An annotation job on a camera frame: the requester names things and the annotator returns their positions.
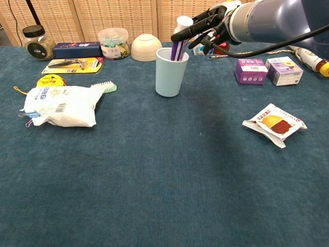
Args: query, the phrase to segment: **robotic arm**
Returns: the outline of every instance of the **robotic arm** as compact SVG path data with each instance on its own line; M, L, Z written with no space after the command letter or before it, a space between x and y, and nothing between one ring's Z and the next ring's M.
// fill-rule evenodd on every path
M193 18L194 24L171 36L173 42L194 40L189 49L204 44L205 52L222 42L233 45L242 42L276 44L243 55L223 51L242 58L256 56L287 45L311 50L329 60L329 11L327 0L259 0L241 4L240 1L218 3Z

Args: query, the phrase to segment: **glass jar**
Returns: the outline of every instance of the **glass jar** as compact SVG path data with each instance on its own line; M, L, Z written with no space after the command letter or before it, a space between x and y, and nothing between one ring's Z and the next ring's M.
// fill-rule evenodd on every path
M128 31L120 27L103 29L98 33L103 56L107 59L117 60L130 54L128 44Z
M23 34L25 36L24 46L31 56L41 61L54 58L52 49L56 43L42 25L28 26L23 29Z

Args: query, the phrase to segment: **tape measure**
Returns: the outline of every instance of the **tape measure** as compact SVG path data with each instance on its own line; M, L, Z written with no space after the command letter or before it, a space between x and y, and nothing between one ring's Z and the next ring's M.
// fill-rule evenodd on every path
M42 77L37 83L37 87L45 87L45 86L66 86L64 78L50 74Z

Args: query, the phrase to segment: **white bowl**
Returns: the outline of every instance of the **white bowl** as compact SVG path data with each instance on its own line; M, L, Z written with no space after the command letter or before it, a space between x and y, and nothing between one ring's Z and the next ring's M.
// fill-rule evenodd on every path
M153 61L156 59L156 51L160 48L162 48L162 44L157 37L144 33L133 41L131 55L137 61Z

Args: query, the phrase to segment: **black cable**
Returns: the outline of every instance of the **black cable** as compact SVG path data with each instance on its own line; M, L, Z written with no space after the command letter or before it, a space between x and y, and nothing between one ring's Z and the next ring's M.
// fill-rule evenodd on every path
M9 0L8 0L8 5L9 5L9 9L10 9L10 11L11 11L11 14L12 14L12 16L14 17L15 22L16 22L16 33L17 33L17 36L18 36L18 38L19 38L19 40L20 40L21 46L23 46L23 44L22 44L22 40L21 40L20 35L19 35L19 24L18 24L18 22L17 22L17 19L16 19L14 13L12 12L12 9L11 9L11 6L10 6L10 2L9 2Z
M226 51L224 49L222 49L221 47L219 47L218 45L214 44L213 42L211 41L206 41L209 45L211 45L213 48L216 48L218 50L220 50L222 53L224 53L225 55L228 55L230 57L234 57L234 58L249 58L249 57L253 57L253 56L258 56L260 54L263 54L263 53L266 53L266 52L269 52L269 51L272 51L272 50L276 50L276 49L279 49L279 48L282 48L284 46L287 46L287 45L291 45L291 44L294 44L294 43L297 43L297 42L300 42L302 40L306 40L308 38L311 38L313 36L316 36L320 33L323 33L325 31L329 30L329 24L323 26L323 27L320 27L312 32L308 32L308 33L305 33L305 34L302 34L300 36L297 36L293 39L290 39L290 40L286 40L286 41L283 41L279 44L276 44L276 45L272 45L270 47L266 47L264 49L260 49L260 50L256 50L256 51L249 51L249 52L243 52L243 54L237 54L237 53L231 53L229 51Z

